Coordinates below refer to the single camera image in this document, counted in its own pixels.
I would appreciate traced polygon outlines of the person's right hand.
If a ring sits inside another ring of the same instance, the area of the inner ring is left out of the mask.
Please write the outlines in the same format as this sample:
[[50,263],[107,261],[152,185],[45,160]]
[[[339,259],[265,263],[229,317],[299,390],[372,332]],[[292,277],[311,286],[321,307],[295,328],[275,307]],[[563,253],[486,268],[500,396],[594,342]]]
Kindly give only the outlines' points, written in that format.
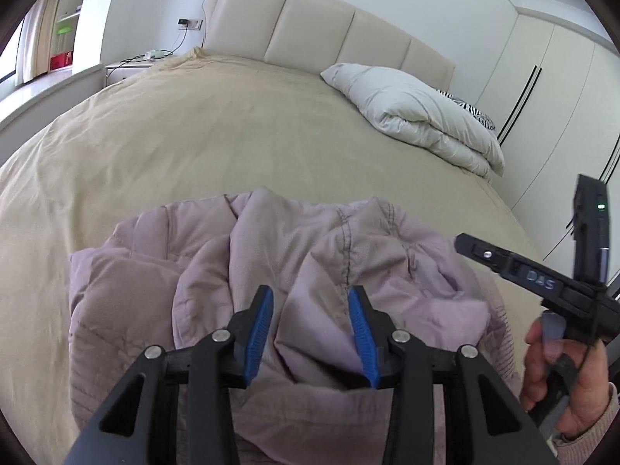
[[524,383],[519,396],[522,407],[531,410],[545,399],[549,388],[569,395],[567,408],[556,431],[574,439],[589,431],[611,403],[607,355],[600,341],[586,345],[570,339],[543,338],[543,325],[536,319],[525,336]]

